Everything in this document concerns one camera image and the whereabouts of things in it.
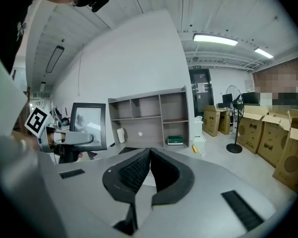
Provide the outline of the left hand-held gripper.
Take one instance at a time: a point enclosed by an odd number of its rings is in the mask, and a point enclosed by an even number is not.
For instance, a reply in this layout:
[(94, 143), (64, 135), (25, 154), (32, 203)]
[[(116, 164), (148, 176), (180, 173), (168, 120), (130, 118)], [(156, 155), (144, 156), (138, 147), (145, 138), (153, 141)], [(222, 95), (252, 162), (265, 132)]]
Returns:
[(51, 114), (40, 107), (32, 108), (24, 125), (32, 133), (25, 138), (25, 142), (36, 151), (59, 156), (58, 163), (78, 161), (81, 152), (74, 150), (73, 147), (93, 141), (93, 135), (90, 133), (61, 130)]

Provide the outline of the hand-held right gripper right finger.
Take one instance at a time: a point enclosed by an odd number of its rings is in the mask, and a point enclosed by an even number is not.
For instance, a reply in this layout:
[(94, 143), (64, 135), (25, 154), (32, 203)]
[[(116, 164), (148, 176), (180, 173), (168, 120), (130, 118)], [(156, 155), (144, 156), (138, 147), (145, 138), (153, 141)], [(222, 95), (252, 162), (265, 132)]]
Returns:
[(156, 185), (152, 206), (175, 204), (194, 185), (194, 173), (190, 167), (155, 148), (150, 149), (150, 170)]

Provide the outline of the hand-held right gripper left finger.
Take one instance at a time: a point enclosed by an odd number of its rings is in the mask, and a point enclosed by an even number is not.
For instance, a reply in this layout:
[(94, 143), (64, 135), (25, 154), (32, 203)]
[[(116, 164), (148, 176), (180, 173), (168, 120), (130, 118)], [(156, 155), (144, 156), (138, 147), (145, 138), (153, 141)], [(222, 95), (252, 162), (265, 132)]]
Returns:
[(149, 170), (150, 149), (146, 148), (111, 166), (103, 174), (103, 185), (112, 198), (129, 204), (125, 219), (114, 225), (114, 228), (127, 235), (132, 235), (138, 229), (135, 198)]

